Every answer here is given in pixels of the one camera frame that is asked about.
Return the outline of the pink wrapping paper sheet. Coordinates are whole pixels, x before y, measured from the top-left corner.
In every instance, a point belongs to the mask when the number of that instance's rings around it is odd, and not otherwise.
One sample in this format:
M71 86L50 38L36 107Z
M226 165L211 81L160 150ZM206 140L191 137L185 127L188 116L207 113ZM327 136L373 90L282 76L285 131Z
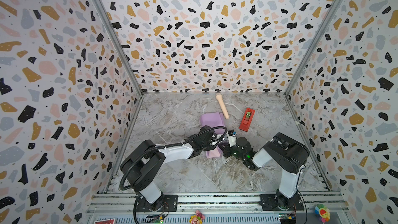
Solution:
M209 126L209 127L217 127L217 126L223 126L225 127L225 118L223 113L220 112L215 112L215 113L207 113L203 114L200 117L200 123L201 125L204 126ZM223 155L223 151L217 145L217 147L214 150L207 151L206 152L206 158L217 158L221 157Z

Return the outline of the beige toy microphone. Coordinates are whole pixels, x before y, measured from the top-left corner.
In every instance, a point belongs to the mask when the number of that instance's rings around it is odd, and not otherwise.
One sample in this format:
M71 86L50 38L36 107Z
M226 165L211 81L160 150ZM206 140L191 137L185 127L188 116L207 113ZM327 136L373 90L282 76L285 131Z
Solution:
M223 97L222 97L221 93L217 93L216 94L216 100L218 101L218 103L220 105L220 108L221 108L221 110L223 112L223 115L224 115L225 119L226 120L230 119L228 110L227 110L226 105L225 105L225 103L223 101Z

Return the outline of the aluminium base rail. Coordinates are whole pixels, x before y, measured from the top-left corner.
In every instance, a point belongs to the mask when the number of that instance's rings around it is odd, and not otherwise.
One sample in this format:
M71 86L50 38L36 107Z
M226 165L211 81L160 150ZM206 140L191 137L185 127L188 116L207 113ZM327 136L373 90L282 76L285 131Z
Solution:
M164 209L150 212L134 194L97 194L87 211L86 224L188 224L196 212L204 224L319 224L315 208L330 211L329 223L353 224L338 192L305 191L289 209L271 207L269 192L168 193Z

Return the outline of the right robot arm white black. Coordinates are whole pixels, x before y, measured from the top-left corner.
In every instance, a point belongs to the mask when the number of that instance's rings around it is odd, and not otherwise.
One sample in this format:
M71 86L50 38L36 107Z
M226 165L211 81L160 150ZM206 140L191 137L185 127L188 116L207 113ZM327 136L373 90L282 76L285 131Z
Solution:
M236 139L233 146L222 144L221 150L226 158L234 157L252 171L257 171L274 160L283 170L277 195L284 200L292 199L296 195L300 173L310 155L306 146L281 132L258 151L253 150L245 137Z

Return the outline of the aluminium corner post left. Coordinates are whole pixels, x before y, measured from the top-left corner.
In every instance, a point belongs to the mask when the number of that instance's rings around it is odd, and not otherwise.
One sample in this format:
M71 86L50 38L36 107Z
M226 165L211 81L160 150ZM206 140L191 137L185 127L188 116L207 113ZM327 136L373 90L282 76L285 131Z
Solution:
M109 20L109 18L107 16L104 5L101 0L92 0L92 1L93 1L93 5L95 6L95 8L98 12L99 18L103 22L105 30L108 33L109 38L110 38L112 44L114 45L114 48L116 49L117 54L119 55L119 58L121 59L122 65L124 66L126 73L132 82L132 87L134 88L134 92L137 94L137 97L139 99L141 99L143 97L143 92L138 85L138 82L135 78L135 75L132 71L129 61L126 58L125 53L123 52L121 43L114 31L112 22Z

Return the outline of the aluminium corner post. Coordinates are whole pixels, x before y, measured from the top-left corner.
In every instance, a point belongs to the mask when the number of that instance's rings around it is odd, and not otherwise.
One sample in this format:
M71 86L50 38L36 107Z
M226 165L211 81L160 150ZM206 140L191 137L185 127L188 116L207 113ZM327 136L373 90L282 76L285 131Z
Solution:
M119 55L119 58L121 59L122 65L124 66L126 73L132 82L132 87L134 88L134 92L137 94L137 97L139 99L141 99L143 97L143 92L138 85L138 82L135 78L135 75L132 71L129 61L126 58L125 53L123 52L121 43L114 31L112 22L109 20L109 18L107 16L104 5L101 0L92 0L92 1L93 1L93 5L95 6L95 8L98 12L99 18L103 22L105 30L108 33L109 38L110 38L112 44L114 45L114 48L116 49L117 54Z
M286 99L288 99L289 94L293 91L295 83L298 81L301 73L305 70L305 65L310 60L318 43L321 41L322 36L327 31L329 24L333 20L333 17L342 2L343 2L343 0L334 0L332 2L330 9L328 10L327 14L325 15L325 18L323 19L323 21L321 22L321 25L320 25L317 33L315 34L313 40L311 41L310 46L308 47L308 49L304 55L304 58L300 62L299 66L297 67L297 70L295 71L292 80L290 81L286 91L284 92L284 96Z

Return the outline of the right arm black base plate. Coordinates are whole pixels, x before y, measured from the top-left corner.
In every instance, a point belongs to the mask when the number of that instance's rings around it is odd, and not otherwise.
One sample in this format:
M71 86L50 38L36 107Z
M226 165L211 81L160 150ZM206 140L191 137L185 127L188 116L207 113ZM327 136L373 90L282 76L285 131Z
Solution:
M303 211L304 202L296 192L292 198L286 198L277 192L276 194L261 194L260 205L263 211Z

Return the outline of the aluminium corner post right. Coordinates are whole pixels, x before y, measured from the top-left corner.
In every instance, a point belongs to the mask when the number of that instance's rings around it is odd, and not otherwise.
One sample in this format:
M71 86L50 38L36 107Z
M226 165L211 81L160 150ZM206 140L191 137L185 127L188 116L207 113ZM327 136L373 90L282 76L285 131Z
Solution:
M288 99L289 94L293 91L295 83L298 81L301 73L305 70L305 65L310 60L318 43L321 41L322 36L327 31L329 24L333 20L333 17L342 2L343 2L343 0L334 0L332 2L330 9L328 10L327 14L325 15L325 18L323 19L323 21L321 22L321 25L320 25L317 33L315 34L313 40L311 41L310 46L308 47L308 49L304 55L304 58L300 62L299 66L297 67L297 70L295 71L292 80L290 81L286 91L284 92L284 96L286 99Z

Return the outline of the rainbow flower toy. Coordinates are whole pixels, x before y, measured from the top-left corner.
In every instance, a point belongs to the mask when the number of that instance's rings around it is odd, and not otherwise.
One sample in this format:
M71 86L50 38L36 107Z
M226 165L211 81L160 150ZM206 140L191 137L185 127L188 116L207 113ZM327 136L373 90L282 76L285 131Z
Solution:
M315 213L318 215L319 221L323 224L327 223L331 218L330 210L324 204L317 204L315 206Z

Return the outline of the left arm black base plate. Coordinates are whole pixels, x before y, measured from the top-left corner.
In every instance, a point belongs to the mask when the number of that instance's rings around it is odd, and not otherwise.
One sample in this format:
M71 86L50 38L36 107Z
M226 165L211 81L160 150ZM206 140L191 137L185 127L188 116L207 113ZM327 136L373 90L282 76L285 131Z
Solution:
M145 198L137 198L136 212L176 212L178 206L178 195L162 195L154 203L149 203Z

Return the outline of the red tape dispenser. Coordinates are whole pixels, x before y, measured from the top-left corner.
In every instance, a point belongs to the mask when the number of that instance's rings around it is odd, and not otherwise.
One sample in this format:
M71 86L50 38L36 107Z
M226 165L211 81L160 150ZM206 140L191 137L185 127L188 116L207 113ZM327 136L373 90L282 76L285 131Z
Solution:
M251 108L247 108L244 116L241 120L241 123L239 125L239 129L245 132L248 132L250 126L251 126L251 122L253 120L255 114L255 110L251 109Z

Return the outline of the pink yellow flower toy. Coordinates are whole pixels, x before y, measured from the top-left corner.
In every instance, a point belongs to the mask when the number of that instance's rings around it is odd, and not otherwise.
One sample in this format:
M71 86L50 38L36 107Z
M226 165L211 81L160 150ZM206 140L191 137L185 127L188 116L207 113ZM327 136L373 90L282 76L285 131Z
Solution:
M195 214L190 217L189 223L202 224L204 220L205 220L205 215L200 211L196 211Z

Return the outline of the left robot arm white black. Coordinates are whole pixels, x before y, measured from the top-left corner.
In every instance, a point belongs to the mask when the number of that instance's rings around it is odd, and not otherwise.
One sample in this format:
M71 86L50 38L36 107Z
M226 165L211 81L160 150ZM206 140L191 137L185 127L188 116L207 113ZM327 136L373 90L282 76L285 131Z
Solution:
M169 162L195 158L203 151L214 150L227 132L226 127L206 125L201 127L199 133L180 143L156 145L151 140L143 141L122 162L119 189L131 189L149 204L159 203L163 192L153 180L161 167Z

